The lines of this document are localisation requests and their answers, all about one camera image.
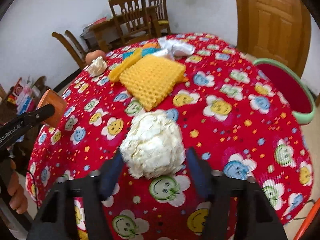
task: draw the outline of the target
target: yellow seat cushion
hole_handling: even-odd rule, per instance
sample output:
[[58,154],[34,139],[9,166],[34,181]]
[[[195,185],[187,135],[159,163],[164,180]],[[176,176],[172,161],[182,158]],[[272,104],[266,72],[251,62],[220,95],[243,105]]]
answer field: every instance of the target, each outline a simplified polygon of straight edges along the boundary
[[165,24],[169,24],[169,21],[165,21],[165,20],[160,20],[158,21],[159,25],[165,25]]
[[110,71],[108,77],[111,82],[119,82],[119,77],[123,71],[136,64],[142,58],[142,48],[137,48],[132,55],[124,59],[124,61]]
[[186,66],[173,60],[146,55],[120,75],[120,82],[146,111],[159,105],[178,82],[185,80]]

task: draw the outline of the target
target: large crumpled paper ball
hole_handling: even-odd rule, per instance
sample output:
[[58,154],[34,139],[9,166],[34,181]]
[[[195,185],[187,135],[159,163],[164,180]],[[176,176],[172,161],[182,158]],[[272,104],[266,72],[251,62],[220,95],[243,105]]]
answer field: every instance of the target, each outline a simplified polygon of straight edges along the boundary
[[174,174],[185,160],[180,128],[162,110],[134,117],[120,151],[135,179]]

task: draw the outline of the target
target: table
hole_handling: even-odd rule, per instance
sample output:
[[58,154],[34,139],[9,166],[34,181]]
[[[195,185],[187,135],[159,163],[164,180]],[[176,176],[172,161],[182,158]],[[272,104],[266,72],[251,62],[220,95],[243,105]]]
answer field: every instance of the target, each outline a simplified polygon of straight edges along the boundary
[[[158,20],[156,18],[156,8],[157,8],[157,6],[149,6],[146,8],[146,10],[147,10],[147,14],[150,17],[152,27],[154,28],[154,30],[156,32],[155,33],[156,37],[160,38],[161,37],[161,30],[160,30]],[[117,20],[118,20],[119,24],[125,23],[122,15],[118,15]],[[110,49],[108,47],[107,42],[103,39],[103,33],[105,32],[105,30],[107,30],[109,28],[113,28],[113,27],[115,27],[115,19],[111,18],[111,19],[108,19],[106,21],[103,21],[101,23],[98,23],[98,24],[91,26],[88,32],[82,33],[80,36],[83,37],[84,39],[86,39],[86,37],[89,37],[88,33],[93,32],[93,34],[99,44],[100,49],[103,50],[104,52],[109,52]]]
[[[164,109],[180,125],[185,147],[193,146],[213,169],[239,179],[253,175],[281,222],[289,222],[308,200],[313,174],[300,127],[282,94],[242,53],[218,37],[207,33],[168,37],[193,44],[196,51],[178,60],[187,66],[189,80],[176,85],[155,110]],[[108,69],[122,61],[122,53],[145,43],[108,53]],[[57,177],[84,177],[112,158],[133,116],[143,111],[125,87],[108,81],[109,70],[96,78],[82,71],[63,94],[68,107],[59,127],[42,128],[29,163],[37,191],[30,176],[26,187],[31,195],[37,193],[40,204]],[[113,132],[111,125],[119,129]],[[127,167],[120,176],[113,195],[103,202],[115,239],[199,238],[210,203],[197,196],[187,166],[175,176],[161,177],[158,189],[154,185],[159,179],[135,180]],[[75,206],[78,227],[84,230],[81,200]],[[120,218],[125,223],[113,226]],[[233,199],[227,238],[234,234],[235,222]]]

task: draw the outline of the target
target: crumpled white cloth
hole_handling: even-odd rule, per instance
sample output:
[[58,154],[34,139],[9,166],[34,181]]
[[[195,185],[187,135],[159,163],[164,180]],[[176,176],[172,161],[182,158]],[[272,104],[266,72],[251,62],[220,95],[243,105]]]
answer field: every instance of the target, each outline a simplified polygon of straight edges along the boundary
[[185,160],[180,127],[162,110],[134,117],[120,151],[135,179],[174,174]]
[[158,44],[161,49],[168,49],[175,57],[191,56],[194,54],[196,47],[176,39],[167,40],[166,37],[158,39]]
[[107,69],[107,63],[103,60],[102,56],[97,57],[92,61],[90,66],[88,67],[88,72],[90,76],[96,77],[100,76]]

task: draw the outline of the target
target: green rim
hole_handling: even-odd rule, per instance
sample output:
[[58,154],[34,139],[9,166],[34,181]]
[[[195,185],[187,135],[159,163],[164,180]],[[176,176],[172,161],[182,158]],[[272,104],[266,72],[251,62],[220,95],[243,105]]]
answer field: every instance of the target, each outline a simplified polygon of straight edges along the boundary
[[253,65],[257,66],[257,65],[263,64],[263,63],[270,64],[270,65],[276,66],[278,68],[281,68],[283,71],[287,72],[292,78],[294,78],[294,80],[300,85],[300,87],[303,89],[303,91],[305,92],[305,94],[309,98],[309,102],[311,104],[312,111],[308,114],[300,113],[297,111],[292,111],[292,115],[295,117],[295,119],[297,120],[297,123],[300,125],[310,123],[315,115],[316,105],[315,105],[313,97],[312,97],[309,89],[307,88],[307,86],[301,82],[300,78],[296,75],[296,73],[294,73],[286,65],[284,65],[276,60],[273,60],[270,58],[259,58],[253,62]]

